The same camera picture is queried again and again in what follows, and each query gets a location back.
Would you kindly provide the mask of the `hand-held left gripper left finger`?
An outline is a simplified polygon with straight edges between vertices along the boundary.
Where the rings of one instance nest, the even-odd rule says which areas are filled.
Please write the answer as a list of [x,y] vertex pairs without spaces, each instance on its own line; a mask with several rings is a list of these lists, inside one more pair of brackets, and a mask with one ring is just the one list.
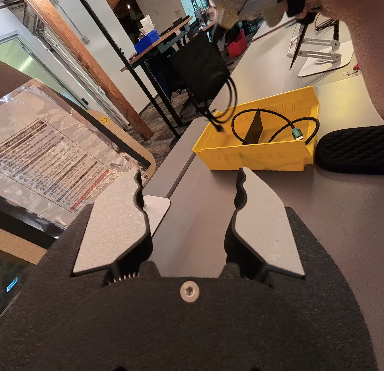
[[149,217],[144,210],[141,173],[131,169],[95,200],[73,275],[107,270],[114,281],[135,277],[151,253],[152,238]]

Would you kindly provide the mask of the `black bin divider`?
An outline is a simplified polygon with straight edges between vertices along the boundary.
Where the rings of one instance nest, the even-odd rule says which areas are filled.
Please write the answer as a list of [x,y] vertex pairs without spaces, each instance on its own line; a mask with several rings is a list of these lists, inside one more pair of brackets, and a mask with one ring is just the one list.
[[257,144],[263,132],[261,111],[258,109],[242,142],[243,145]]

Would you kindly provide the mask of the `person's right hand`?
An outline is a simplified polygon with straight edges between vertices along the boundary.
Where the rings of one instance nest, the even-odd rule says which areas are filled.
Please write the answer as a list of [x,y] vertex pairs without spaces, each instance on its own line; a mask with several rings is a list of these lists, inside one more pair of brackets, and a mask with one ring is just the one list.
[[356,28],[362,0],[305,0],[306,9],[320,8],[324,16],[343,21],[348,29]]

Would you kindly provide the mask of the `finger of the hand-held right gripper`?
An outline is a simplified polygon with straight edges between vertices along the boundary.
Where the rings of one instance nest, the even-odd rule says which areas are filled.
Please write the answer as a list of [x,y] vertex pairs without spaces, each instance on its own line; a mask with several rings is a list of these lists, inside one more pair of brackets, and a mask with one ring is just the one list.
[[217,24],[231,29],[239,21],[239,12],[247,0],[210,0],[217,9]]

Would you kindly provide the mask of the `instruction sheet in plastic sleeve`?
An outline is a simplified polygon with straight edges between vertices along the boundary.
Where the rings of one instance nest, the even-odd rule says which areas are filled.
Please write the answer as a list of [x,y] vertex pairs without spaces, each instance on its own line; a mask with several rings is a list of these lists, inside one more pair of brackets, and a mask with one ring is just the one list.
[[148,180],[141,163],[65,104],[31,84],[0,105],[1,200],[61,228],[128,171]]

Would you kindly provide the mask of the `person's right forearm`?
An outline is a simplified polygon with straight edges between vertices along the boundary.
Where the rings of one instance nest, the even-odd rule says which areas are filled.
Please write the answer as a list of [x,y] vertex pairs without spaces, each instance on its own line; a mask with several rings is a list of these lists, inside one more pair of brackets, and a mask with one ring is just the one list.
[[383,119],[384,0],[348,0],[345,23],[352,35],[368,94]]

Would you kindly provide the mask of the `black quilted wrist rest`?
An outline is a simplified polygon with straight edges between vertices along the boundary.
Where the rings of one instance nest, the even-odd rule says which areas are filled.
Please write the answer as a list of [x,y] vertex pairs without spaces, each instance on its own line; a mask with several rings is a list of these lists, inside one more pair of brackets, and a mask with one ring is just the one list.
[[329,172],[383,175],[384,126],[330,132],[317,143],[314,161]]

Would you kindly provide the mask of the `red plastic bin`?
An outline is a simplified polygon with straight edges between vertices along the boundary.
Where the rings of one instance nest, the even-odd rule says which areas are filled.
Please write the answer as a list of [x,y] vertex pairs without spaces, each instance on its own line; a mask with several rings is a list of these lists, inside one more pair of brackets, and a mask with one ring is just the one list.
[[245,50],[247,50],[248,44],[243,32],[240,32],[235,40],[228,44],[227,51],[231,59],[240,56]]

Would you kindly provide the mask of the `black hdmi adapter hub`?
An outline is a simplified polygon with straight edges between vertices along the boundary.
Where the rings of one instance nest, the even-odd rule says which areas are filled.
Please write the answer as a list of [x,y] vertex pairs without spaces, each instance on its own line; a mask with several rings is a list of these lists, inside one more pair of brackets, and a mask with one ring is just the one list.
[[[199,33],[197,38],[194,39],[198,51],[195,57],[197,82],[194,89],[198,101],[203,103],[203,107],[199,108],[200,113],[214,126],[216,131],[223,132],[223,124],[229,121],[229,119],[224,120],[223,117],[229,112],[231,104],[236,107],[238,95],[228,67],[218,49],[218,41],[225,36],[227,30],[218,26],[217,23],[210,30],[211,41],[209,41],[206,33]],[[215,117],[209,110],[208,100],[213,99],[224,86],[229,90],[229,104],[223,115]]]

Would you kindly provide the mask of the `white carton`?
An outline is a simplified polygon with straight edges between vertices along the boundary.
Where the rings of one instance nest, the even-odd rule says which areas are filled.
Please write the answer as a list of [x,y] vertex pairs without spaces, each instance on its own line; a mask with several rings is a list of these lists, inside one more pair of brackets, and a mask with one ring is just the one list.
[[150,32],[156,29],[149,15],[146,15],[144,18],[142,18],[140,23],[142,25],[140,32],[144,36],[148,35]]

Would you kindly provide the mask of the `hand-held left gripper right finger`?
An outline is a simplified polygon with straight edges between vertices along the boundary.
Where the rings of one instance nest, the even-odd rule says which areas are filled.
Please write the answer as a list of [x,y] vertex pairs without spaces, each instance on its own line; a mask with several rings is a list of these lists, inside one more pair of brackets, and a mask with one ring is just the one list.
[[305,279],[285,206],[252,170],[240,168],[235,183],[235,210],[224,238],[226,264],[240,278],[263,282],[270,273]]

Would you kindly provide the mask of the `yellow plastic bin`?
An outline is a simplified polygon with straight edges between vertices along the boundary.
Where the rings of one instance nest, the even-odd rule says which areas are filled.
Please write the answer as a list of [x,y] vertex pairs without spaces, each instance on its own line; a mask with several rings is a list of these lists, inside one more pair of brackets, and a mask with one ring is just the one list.
[[[260,109],[263,132],[257,144],[242,142]],[[210,170],[302,171],[314,162],[319,100],[313,86],[254,100],[236,107],[217,132],[208,124],[192,151]]]

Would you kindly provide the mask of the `white display stand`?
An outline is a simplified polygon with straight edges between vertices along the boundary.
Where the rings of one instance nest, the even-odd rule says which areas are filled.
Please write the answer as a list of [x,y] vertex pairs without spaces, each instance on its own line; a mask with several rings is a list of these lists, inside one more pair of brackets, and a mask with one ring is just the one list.
[[150,232],[153,236],[170,208],[171,201],[168,198],[152,195],[146,195],[143,199],[143,210],[148,216]]

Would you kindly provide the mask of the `wooden desk with black legs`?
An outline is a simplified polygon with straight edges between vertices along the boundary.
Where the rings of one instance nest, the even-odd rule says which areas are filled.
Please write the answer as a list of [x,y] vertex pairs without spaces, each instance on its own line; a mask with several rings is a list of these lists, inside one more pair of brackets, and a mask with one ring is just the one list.
[[142,52],[135,54],[135,56],[129,60],[129,64],[133,69],[136,69],[137,67],[142,68],[150,83],[155,88],[156,93],[161,98],[161,101],[175,121],[177,128],[187,126],[189,123],[183,123],[180,116],[176,113],[170,99],[159,84],[158,80],[155,78],[153,70],[149,66],[149,60],[154,59],[159,55],[163,56],[166,51],[173,48],[173,45],[175,44],[180,46],[185,45],[186,37],[191,40],[195,35],[193,30],[190,28],[191,20],[191,16],[185,17],[184,19],[178,19],[176,21],[177,24],[172,25],[172,27],[170,27],[167,32],[164,32],[162,36],[156,40],[156,42],[152,43]]

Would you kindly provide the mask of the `blue plastic bin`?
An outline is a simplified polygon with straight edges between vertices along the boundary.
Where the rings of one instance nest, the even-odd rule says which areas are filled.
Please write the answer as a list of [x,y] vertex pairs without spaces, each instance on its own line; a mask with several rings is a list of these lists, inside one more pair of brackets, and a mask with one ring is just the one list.
[[134,48],[137,53],[142,53],[145,51],[148,47],[150,47],[152,44],[157,42],[160,39],[160,36],[157,32],[157,29],[155,28],[151,32],[144,35],[141,40],[139,40],[135,45]]

